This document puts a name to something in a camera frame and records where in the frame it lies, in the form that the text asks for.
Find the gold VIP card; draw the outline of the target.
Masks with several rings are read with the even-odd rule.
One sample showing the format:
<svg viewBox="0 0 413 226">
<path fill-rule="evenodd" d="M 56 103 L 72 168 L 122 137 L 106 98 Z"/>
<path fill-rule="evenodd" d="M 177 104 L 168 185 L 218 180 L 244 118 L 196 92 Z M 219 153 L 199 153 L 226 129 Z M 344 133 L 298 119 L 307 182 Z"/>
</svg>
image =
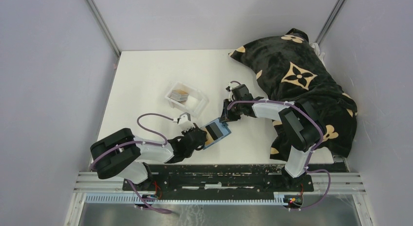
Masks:
<svg viewBox="0 0 413 226">
<path fill-rule="evenodd" d="M 209 133 L 206 136 L 207 140 L 205 142 L 205 148 L 209 147 L 214 142 L 214 139 L 211 137 Z"/>
</svg>

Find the black blanket with beige flowers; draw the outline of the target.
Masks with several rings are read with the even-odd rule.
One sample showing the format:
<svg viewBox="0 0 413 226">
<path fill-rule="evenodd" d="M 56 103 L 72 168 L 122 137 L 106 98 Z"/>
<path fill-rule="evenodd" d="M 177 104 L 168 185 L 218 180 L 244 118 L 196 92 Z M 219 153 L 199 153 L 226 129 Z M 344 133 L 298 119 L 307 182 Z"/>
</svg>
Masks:
<svg viewBox="0 0 413 226">
<path fill-rule="evenodd" d="M 293 28 L 260 38 L 229 56 L 255 73 L 270 100 L 308 100 L 325 126 L 321 147 L 349 156 L 357 130 L 356 102 L 327 72 L 304 31 Z"/>
</svg>

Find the clear plastic tray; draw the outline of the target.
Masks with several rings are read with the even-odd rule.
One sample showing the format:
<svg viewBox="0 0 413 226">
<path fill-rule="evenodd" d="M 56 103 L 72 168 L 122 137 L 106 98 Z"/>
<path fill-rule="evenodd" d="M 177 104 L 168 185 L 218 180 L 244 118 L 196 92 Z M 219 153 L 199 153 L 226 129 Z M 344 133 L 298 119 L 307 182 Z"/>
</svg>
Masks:
<svg viewBox="0 0 413 226">
<path fill-rule="evenodd" d="M 176 89 L 183 90 L 189 94 L 185 102 L 177 102 L 169 98 L 171 91 Z M 202 91 L 180 81 L 176 81 L 169 86 L 165 99 L 172 108 L 189 113 L 194 117 L 199 117 L 209 103 L 208 97 Z"/>
</svg>

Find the blue leather card holder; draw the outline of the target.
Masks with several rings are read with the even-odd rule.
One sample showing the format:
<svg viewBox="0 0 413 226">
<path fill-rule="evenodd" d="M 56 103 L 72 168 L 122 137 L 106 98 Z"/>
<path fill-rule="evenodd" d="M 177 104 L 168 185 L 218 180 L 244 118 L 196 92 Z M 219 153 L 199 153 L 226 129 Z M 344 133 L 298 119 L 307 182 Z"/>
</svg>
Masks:
<svg viewBox="0 0 413 226">
<path fill-rule="evenodd" d="M 215 122 L 215 123 L 218 124 L 218 126 L 220 127 L 221 132 L 223 133 L 223 136 L 222 136 L 221 138 L 217 139 L 217 140 L 214 140 L 214 142 L 213 142 L 209 147 L 213 146 L 214 144 L 218 143 L 218 142 L 221 141 L 223 138 L 225 138 L 225 137 L 227 137 L 228 135 L 231 134 L 231 131 L 230 131 L 227 123 L 220 123 L 219 119 L 216 118 L 216 119 L 210 121 L 209 123 L 207 123 L 206 125 L 208 125 L 208 124 L 210 124 L 210 123 L 212 123 L 212 122 Z M 207 130 L 206 130 L 206 128 L 205 128 L 206 125 L 202 126 L 202 127 L 201 127 L 201 130 L 207 132 Z"/>
</svg>

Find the black card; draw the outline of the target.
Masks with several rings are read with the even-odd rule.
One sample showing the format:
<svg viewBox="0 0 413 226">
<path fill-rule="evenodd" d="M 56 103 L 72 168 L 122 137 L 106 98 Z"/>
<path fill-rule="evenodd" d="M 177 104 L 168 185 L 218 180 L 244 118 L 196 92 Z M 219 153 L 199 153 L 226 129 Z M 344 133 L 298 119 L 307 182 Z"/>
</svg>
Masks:
<svg viewBox="0 0 413 226">
<path fill-rule="evenodd" d="M 206 125 L 205 128 L 213 140 L 217 140 L 223 136 L 220 127 L 215 122 Z"/>
</svg>

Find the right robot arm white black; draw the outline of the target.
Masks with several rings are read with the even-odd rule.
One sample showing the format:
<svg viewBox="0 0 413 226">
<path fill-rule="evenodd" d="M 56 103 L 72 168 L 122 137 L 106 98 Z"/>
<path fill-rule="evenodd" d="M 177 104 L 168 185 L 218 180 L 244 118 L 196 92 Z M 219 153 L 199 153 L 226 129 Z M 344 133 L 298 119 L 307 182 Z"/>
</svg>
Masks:
<svg viewBox="0 0 413 226">
<path fill-rule="evenodd" d="M 322 143 L 326 131 L 316 110 L 306 99 L 281 102 L 254 98 L 247 86 L 237 81 L 229 82 L 226 90 L 229 96 L 224 100 L 221 122 L 237 121 L 245 115 L 281 124 L 291 148 L 281 184 L 285 190 L 294 191 L 300 186 L 300 176 L 307 172 L 312 153 Z"/>
</svg>

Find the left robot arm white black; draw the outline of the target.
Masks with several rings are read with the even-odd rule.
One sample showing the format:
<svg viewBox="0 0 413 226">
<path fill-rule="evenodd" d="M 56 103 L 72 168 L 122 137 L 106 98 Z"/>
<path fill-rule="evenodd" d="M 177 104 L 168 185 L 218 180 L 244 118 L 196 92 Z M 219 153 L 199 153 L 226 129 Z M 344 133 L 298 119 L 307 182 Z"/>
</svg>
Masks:
<svg viewBox="0 0 413 226">
<path fill-rule="evenodd" d="M 165 144 L 144 140 L 123 128 L 91 145 L 91 170 L 99 179 L 122 177 L 141 190 L 152 187 L 153 177 L 147 161 L 174 164 L 190 158 L 207 142 L 207 132 L 195 127 Z"/>
</svg>

